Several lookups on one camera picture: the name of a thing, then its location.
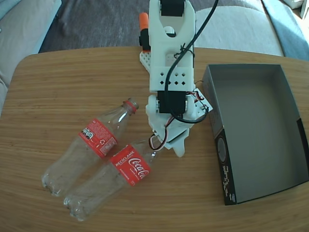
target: dark gray blanket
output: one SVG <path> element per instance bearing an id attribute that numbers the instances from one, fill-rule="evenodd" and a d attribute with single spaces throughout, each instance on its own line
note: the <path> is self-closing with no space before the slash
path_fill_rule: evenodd
<path id="1" fill-rule="evenodd" d="M 212 7 L 214 0 L 191 3 L 199 11 Z M 260 0 L 219 0 L 218 5 L 264 11 Z M 40 52 L 139 45 L 139 13 L 148 9 L 148 0 L 62 0 Z"/>

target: cardboard box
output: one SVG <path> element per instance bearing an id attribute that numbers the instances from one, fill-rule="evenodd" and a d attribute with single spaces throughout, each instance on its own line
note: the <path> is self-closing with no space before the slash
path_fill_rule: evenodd
<path id="1" fill-rule="evenodd" d="M 226 205 L 309 180 L 309 147 L 280 65 L 209 65 L 204 92 Z"/>

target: plastic bottle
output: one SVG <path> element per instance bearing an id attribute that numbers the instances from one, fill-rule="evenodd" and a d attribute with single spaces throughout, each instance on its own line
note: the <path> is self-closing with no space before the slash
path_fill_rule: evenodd
<path id="1" fill-rule="evenodd" d="M 53 163 L 42 176 L 42 184 L 54 196 L 64 195 L 80 175 L 105 157 L 123 134 L 129 117 L 139 105 L 125 101 L 93 119 L 71 143 L 64 155 Z"/>
<path id="2" fill-rule="evenodd" d="M 160 144 L 157 137 L 155 145 Z M 113 156 L 97 173 L 79 187 L 72 189 L 63 204 L 70 215 L 84 221 L 101 205 L 126 187 L 134 186 L 149 172 L 157 155 L 148 140 L 133 142 Z"/>

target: sofa cushion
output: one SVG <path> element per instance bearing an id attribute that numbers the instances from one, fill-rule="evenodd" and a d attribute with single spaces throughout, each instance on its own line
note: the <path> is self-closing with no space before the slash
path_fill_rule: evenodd
<path id="1" fill-rule="evenodd" d="M 0 0 L 0 20 L 21 0 Z"/>
<path id="2" fill-rule="evenodd" d="M 0 86 L 8 88 L 18 63 L 31 55 L 50 27 L 60 0 L 22 0 L 0 21 Z M 6 92 L 0 87 L 0 112 Z"/>

